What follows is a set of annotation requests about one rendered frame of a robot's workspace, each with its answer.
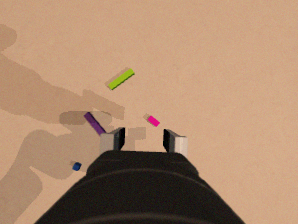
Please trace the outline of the small blue cube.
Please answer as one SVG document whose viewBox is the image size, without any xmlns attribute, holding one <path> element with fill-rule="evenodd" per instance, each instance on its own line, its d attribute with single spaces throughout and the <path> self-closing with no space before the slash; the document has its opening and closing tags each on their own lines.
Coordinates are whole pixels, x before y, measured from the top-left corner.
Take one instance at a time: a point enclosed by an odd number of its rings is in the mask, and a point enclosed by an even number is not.
<svg viewBox="0 0 298 224">
<path fill-rule="evenodd" d="M 74 165 L 73 165 L 73 170 L 75 170 L 75 171 L 78 171 L 80 168 L 81 168 L 81 163 L 78 163 L 78 162 L 76 162 Z"/>
</svg>

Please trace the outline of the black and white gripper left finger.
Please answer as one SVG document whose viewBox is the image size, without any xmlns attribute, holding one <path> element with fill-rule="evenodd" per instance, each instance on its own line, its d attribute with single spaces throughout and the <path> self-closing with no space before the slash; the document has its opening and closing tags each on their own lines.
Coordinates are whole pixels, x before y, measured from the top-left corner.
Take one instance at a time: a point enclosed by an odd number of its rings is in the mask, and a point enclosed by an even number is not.
<svg viewBox="0 0 298 224">
<path fill-rule="evenodd" d="M 119 127 L 109 133 L 101 133 L 100 155 L 108 150 L 121 150 L 125 144 L 125 127 Z"/>
</svg>

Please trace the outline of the magenta rod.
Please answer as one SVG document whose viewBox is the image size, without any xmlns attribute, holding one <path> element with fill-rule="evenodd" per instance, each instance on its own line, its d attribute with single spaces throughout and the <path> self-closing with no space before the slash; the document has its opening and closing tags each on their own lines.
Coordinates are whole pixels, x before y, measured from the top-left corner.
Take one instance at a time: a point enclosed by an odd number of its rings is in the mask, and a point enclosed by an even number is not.
<svg viewBox="0 0 298 224">
<path fill-rule="evenodd" d="M 148 118 L 148 121 L 150 121 L 153 125 L 155 125 L 156 127 L 159 125 L 159 121 L 157 121 L 154 117 L 150 116 Z"/>
</svg>

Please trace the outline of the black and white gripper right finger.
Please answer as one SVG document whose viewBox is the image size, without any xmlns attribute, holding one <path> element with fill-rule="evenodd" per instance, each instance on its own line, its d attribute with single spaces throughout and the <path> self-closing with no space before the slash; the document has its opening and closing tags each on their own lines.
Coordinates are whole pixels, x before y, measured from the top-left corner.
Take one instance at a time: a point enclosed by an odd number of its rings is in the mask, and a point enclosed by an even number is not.
<svg viewBox="0 0 298 224">
<path fill-rule="evenodd" d="M 167 152 L 181 153 L 187 158 L 188 137 L 180 136 L 170 129 L 164 129 L 163 146 Z"/>
</svg>

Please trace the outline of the purple rod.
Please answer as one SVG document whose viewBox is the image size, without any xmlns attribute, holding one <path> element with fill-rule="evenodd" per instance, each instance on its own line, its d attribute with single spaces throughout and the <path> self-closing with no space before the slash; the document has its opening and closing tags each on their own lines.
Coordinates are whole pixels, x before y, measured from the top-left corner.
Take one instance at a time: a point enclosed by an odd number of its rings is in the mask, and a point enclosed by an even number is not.
<svg viewBox="0 0 298 224">
<path fill-rule="evenodd" d="M 91 126 L 96 130 L 96 132 L 100 135 L 101 133 L 107 133 L 104 128 L 99 124 L 99 122 L 94 118 L 94 116 L 87 112 L 84 117 L 91 124 Z"/>
</svg>

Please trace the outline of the lime green rod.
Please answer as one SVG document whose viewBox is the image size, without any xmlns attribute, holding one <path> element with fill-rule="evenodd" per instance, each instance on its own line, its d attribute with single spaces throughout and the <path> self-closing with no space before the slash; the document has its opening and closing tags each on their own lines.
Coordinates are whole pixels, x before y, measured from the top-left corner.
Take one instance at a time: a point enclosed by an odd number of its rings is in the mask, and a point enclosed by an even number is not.
<svg viewBox="0 0 298 224">
<path fill-rule="evenodd" d="M 111 88 L 111 90 L 114 90 L 116 87 L 118 87 L 119 85 L 121 85 L 123 82 L 125 82 L 127 79 L 129 79 L 133 75 L 134 75 L 134 71 L 130 68 L 124 74 L 122 74 L 117 79 L 115 79 L 113 82 L 111 82 L 110 84 L 108 84 L 108 86 Z"/>
</svg>

